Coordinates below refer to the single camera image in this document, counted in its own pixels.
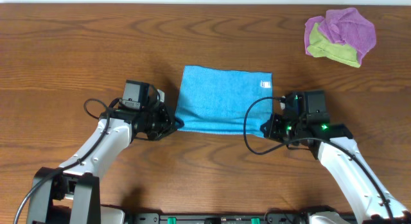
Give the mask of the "blue microfiber cloth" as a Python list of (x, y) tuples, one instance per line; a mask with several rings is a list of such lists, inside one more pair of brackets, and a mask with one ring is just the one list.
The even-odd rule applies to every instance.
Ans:
[(175, 116), (184, 132), (262, 137), (273, 112), (272, 73), (184, 68)]

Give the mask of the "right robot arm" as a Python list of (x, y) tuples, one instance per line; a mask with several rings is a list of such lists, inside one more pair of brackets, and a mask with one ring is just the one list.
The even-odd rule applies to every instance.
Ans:
[(260, 130), (286, 146), (308, 147), (337, 182), (358, 223), (410, 223), (410, 211), (373, 173), (345, 125), (274, 114)]

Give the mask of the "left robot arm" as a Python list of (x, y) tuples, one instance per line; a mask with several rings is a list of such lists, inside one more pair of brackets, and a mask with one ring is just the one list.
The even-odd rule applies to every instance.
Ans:
[(101, 179), (138, 133), (148, 141), (159, 141), (183, 125), (163, 102), (138, 110), (115, 99), (70, 159), (55, 169), (37, 171), (22, 201), (29, 205), (27, 223), (126, 223), (124, 210), (101, 204)]

